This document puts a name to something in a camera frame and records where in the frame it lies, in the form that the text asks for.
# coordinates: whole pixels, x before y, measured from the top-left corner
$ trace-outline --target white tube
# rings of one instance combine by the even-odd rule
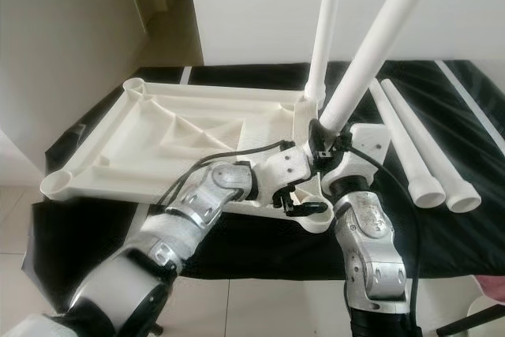
[[[337,8],[339,0],[321,0],[319,20],[317,21],[316,40],[310,63],[309,79],[305,85],[305,98],[317,103],[320,109],[326,98],[326,68],[330,54]]]
[[[445,201],[445,192],[442,186],[430,174],[425,161],[421,158],[393,106],[387,100],[386,94],[384,94],[375,78],[370,84],[370,92],[375,100],[380,117],[389,129],[396,154],[409,180],[409,193],[412,201],[419,208],[433,208],[441,205]]]
[[[435,178],[440,181],[447,195],[447,207],[453,212],[468,212],[481,204],[481,197],[475,188],[461,178],[451,161],[443,153],[432,135],[417,118],[409,104],[388,79],[382,81],[382,88],[402,120],[407,132],[421,153],[423,160]]]
[[[389,54],[418,0],[386,0],[361,43],[354,60],[331,97],[320,122],[340,133]]]

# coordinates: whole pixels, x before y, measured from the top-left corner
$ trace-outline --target white pipe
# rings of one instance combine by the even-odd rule
[[[375,78],[370,84],[370,92],[380,117],[389,129],[396,154],[409,180],[409,193],[412,201],[419,208],[433,208],[441,205],[445,201],[445,192],[442,186],[430,174],[425,161],[421,158],[393,106],[387,100],[379,81]]]
[[[324,128],[340,133],[384,64],[396,37],[418,1],[386,0],[321,115],[320,122]]]
[[[337,8],[339,0],[321,0],[319,20],[317,21],[316,40],[312,51],[312,61],[310,63],[309,79],[305,85],[305,98],[317,103],[319,109],[324,104],[326,98],[326,68],[330,54],[335,21],[337,19]]]
[[[468,212],[477,208],[481,204],[481,197],[475,188],[461,178],[459,172],[456,171],[451,161],[443,153],[440,146],[392,82],[386,79],[381,84],[429,170],[440,181],[445,190],[447,207],[457,213]]]

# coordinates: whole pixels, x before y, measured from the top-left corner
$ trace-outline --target doorway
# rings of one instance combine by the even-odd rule
[[[193,0],[135,0],[148,34],[135,66],[204,64]]]

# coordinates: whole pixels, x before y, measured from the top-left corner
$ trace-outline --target black tablecloth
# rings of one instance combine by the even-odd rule
[[[504,131],[505,96],[468,62],[448,62],[496,128]],[[348,63],[328,66],[327,99]],[[195,67],[190,84],[228,87],[302,89],[308,64]],[[134,76],[178,83],[182,68],[147,68]],[[445,206],[421,210],[424,278],[468,274],[505,275],[505,159],[488,133],[434,62],[387,62],[378,75],[388,77],[412,105],[461,175],[482,196],[482,205],[466,214]],[[47,153],[47,171],[61,168],[121,95],[121,88],[90,110]],[[351,122],[380,122],[367,94]],[[392,148],[385,166],[407,184]],[[372,187],[395,226],[395,245],[408,272],[413,267],[414,224],[409,204],[382,174]],[[32,233],[24,269],[62,309],[75,286],[124,241],[136,205],[73,199],[45,201],[32,210]],[[224,214],[182,273],[203,279],[343,279],[342,253],[331,227],[309,234],[297,223]]]

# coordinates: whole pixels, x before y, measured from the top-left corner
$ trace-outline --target pink object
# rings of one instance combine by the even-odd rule
[[[475,275],[484,295],[505,305],[505,276]]]

